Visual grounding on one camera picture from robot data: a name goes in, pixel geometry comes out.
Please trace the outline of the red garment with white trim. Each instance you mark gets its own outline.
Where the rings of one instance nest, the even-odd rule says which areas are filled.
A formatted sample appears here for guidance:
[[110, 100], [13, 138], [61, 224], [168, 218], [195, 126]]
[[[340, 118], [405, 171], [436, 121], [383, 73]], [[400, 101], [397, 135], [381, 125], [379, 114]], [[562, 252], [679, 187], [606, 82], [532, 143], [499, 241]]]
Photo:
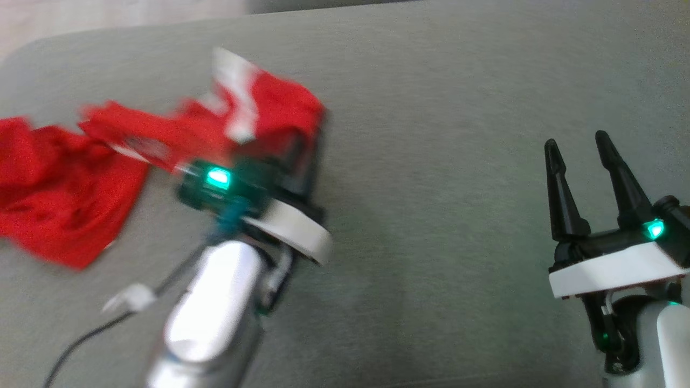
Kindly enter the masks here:
[[84, 270], [118, 238], [148, 165], [60, 126], [0, 120], [0, 238]]

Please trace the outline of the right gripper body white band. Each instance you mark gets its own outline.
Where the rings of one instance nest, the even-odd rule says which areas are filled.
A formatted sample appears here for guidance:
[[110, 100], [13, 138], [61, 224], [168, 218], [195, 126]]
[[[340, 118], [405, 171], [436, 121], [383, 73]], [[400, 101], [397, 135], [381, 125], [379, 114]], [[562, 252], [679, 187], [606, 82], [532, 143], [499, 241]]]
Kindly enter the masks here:
[[555, 298], [683, 278], [690, 275], [690, 205], [663, 197], [648, 221], [572, 241], [567, 254], [550, 269]]

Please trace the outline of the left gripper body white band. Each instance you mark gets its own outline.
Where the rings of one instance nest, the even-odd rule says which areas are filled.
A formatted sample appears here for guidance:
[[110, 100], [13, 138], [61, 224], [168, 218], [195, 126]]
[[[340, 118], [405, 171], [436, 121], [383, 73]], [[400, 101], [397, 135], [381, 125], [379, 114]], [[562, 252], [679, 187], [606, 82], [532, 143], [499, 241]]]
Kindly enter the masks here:
[[325, 265], [333, 236], [323, 209], [286, 190], [286, 173], [273, 160], [244, 158], [233, 167], [197, 159], [179, 169], [176, 195], [219, 221], [215, 241], [244, 228], [256, 239], [284, 243], [304, 258]]

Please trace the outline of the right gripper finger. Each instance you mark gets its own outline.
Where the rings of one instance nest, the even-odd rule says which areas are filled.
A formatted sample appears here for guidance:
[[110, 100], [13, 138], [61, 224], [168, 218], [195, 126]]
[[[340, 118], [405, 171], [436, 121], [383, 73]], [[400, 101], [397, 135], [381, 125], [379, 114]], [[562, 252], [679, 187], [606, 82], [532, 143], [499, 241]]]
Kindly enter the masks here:
[[609, 172], [616, 204], [619, 228], [638, 228], [654, 219], [652, 205], [628, 164], [606, 131], [595, 134], [601, 164]]
[[570, 241], [591, 233], [588, 221], [580, 216], [566, 180], [567, 167], [554, 139], [544, 144], [549, 199], [550, 232], [554, 241]]

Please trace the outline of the grey fabric sofa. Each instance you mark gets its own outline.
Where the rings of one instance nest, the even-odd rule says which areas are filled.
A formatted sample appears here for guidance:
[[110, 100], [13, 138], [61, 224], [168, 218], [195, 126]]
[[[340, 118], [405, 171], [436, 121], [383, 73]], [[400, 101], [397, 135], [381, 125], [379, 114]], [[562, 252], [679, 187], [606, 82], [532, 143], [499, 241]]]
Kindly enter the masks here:
[[0, 117], [75, 128], [86, 103], [155, 114], [209, 90], [214, 47], [325, 104], [300, 263], [244, 388], [601, 388], [579, 300], [556, 300], [544, 143], [581, 215], [615, 228], [595, 133], [651, 201], [690, 203], [690, 2], [449, 0], [132, 27], [36, 41]]

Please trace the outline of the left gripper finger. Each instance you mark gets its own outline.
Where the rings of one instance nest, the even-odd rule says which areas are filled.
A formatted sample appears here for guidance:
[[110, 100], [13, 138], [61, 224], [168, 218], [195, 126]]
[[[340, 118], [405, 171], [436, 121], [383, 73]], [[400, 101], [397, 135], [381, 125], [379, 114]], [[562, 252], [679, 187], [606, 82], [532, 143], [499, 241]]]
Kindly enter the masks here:
[[327, 113], [323, 113], [311, 143], [295, 134], [286, 153], [286, 190], [298, 197], [311, 197], [320, 168], [321, 146], [325, 139]]

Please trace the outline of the red jersey with white sleeves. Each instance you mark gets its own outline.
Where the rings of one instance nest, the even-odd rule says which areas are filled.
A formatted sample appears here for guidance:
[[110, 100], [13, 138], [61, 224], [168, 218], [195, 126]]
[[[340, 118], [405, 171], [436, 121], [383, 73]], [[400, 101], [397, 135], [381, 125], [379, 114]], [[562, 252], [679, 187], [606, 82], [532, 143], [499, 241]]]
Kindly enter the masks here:
[[325, 106], [298, 82], [215, 47], [212, 89], [155, 115], [116, 101], [84, 106], [79, 128], [125, 156], [173, 172], [193, 160], [231, 165], [240, 152], [279, 156], [293, 139], [310, 147]]

